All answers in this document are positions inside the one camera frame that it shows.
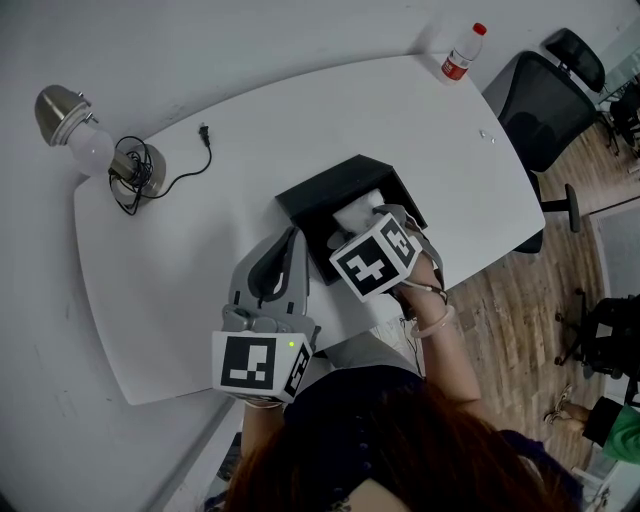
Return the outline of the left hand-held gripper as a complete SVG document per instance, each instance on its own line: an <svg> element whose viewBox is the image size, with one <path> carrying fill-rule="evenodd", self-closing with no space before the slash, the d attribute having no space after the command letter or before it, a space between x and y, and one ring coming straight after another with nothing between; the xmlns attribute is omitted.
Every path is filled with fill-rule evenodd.
<svg viewBox="0 0 640 512"><path fill-rule="evenodd" d="M273 303L288 314L225 306L222 329L212 333L212 387L243 400L293 402L320 333L304 316L308 295L308 248L299 228L289 226L251 249L233 271L229 301Z"/></svg>

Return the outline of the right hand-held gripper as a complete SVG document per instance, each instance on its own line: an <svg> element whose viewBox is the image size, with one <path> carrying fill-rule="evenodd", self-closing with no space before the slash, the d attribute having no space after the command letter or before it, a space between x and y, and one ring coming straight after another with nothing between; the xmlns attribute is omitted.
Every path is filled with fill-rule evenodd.
<svg viewBox="0 0 640 512"><path fill-rule="evenodd" d="M435 265L439 286L434 290L442 294L442 259L415 218L397 204L374 207L373 213L373 225L330 257L331 264L355 296L366 302L397 285L413 287L415 284L409 277L421 254Z"/></svg>

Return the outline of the white cloth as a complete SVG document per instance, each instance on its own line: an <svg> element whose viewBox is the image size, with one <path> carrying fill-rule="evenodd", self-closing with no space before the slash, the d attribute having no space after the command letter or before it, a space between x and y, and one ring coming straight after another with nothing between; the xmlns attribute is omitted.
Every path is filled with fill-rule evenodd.
<svg viewBox="0 0 640 512"><path fill-rule="evenodd" d="M338 210L333 218L343 231L359 235L375 223L374 209L383 204L384 198L380 190L374 189Z"/></svg>

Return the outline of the person's left forearm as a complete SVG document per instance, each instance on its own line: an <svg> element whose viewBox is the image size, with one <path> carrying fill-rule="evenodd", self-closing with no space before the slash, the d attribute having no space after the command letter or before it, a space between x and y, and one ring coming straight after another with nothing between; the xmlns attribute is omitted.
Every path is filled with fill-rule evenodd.
<svg viewBox="0 0 640 512"><path fill-rule="evenodd" d="M284 409L253 409L244 404L244 417L241 439L241 464L247 465L252 460L269 451L274 441L278 440L285 421Z"/></svg>

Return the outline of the person's right forearm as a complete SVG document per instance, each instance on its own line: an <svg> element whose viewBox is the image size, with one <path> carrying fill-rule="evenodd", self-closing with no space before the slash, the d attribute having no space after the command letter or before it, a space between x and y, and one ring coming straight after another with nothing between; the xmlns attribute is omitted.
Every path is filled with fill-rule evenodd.
<svg viewBox="0 0 640 512"><path fill-rule="evenodd" d="M420 254L409 276L409 283L399 287L421 328L427 327L446 312L448 306L437 293L441 288L432 260ZM481 401L476 373L465 348L464 340L452 321L438 333L419 339L423 348L427 381L460 407Z"/></svg>

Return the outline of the black rectangular box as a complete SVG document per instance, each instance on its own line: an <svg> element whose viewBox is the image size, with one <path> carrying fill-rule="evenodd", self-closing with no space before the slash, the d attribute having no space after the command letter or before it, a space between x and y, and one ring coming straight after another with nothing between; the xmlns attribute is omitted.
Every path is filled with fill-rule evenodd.
<svg viewBox="0 0 640 512"><path fill-rule="evenodd" d="M319 276L330 286L340 276L330 262L328 241L339 229L333 214L373 190L387 204L405 207L421 228L427 223L409 191L390 164L356 155L275 197L277 203L306 238L308 252Z"/></svg>

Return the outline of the person's light grey trousers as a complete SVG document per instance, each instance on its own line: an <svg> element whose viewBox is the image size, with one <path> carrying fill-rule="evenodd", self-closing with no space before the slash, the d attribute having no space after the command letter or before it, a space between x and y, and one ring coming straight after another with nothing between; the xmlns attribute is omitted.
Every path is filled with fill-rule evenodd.
<svg viewBox="0 0 640 512"><path fill-rule="evenodd" d="M363 332L324 350L327 363L312 364L306 383L327 377L349 383L390 387L392 384L423 383L415 363L370 332Z"/></svg>

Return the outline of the right wrist pale bangle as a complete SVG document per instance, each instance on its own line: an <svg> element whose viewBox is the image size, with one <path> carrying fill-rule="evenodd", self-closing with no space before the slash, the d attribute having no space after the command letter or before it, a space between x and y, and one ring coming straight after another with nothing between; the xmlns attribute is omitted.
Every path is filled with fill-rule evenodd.
<svg viewBox="0 0 640 512"><path fill-rule="evenodd" d="M446 307L445 314L433 324L427 327L421 328L419 323L416 322L410 332L411 337L414 339L423 339L438 333L452 321L455 314L456 314L455 308L452 305L448 305Z"/></svg>

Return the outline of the person's dark top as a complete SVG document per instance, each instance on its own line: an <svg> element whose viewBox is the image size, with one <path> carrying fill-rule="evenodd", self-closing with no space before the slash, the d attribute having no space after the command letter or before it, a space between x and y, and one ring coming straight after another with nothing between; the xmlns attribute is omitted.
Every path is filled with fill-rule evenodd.
<svg viewBox="0 0 640 512"><path fill-rule="evenodd" d="M223 512L580 512L543 445L395 367L337 370L239 463Z"/></svg>

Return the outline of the red label plastic bottle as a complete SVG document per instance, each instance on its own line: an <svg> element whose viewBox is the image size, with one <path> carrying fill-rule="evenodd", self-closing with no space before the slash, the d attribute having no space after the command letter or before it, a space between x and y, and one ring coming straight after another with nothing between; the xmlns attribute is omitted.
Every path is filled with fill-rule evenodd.
<svg viewBox="0 0 640 512"><path fill-rule="evenodd" d="M442 76L449 82L459 82L468 72L483 48L487 28L482 23L462 34L441 65Z"/></svg>

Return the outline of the black mesh office chair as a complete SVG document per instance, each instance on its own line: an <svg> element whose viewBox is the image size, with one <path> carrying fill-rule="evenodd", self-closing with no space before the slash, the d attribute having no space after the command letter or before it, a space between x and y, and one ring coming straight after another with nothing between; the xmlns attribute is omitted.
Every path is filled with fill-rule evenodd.
<svg viewBox="0 0 640 512"><path fill-rule="evenodd" d="M541 197L538 176L596 121L596 107L571 76L596 93L602 91L606 77L600 58L568 28L549 36L543 46L557 64L534 51L523 51L483 91L537 198Z"/></svg>

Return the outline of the black swivel chair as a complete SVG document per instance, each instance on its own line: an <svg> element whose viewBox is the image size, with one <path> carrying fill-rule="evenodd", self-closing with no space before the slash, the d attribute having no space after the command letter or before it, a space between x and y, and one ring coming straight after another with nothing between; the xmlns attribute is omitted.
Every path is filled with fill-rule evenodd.
<svg viewBox="0 0 640 512"><path fill-rule="evenodd" d="M620 379L623 375L640 375L640 295L626 298L604 298L589 310L586 293L578 288L581 298L580 319L568 321L560 312L555 321L575 333L571 346L554 359L556 366L570 358L579 361L593 373Z"/></svg>

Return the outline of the silver desk lamp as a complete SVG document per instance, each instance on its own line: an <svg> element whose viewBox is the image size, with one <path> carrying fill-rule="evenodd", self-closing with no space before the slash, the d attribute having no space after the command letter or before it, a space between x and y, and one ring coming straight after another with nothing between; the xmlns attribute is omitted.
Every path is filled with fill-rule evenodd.
<svg viewBox="0 0 640 512"><path fill-rule="evenodd" d="M97 126L92 104L80 92L49 85L37 96L35 119L50 147L67 147L88 177L106 178L114 198L132 208L160 195L166 176L164 157L135 136L116 143Z"/></svg>

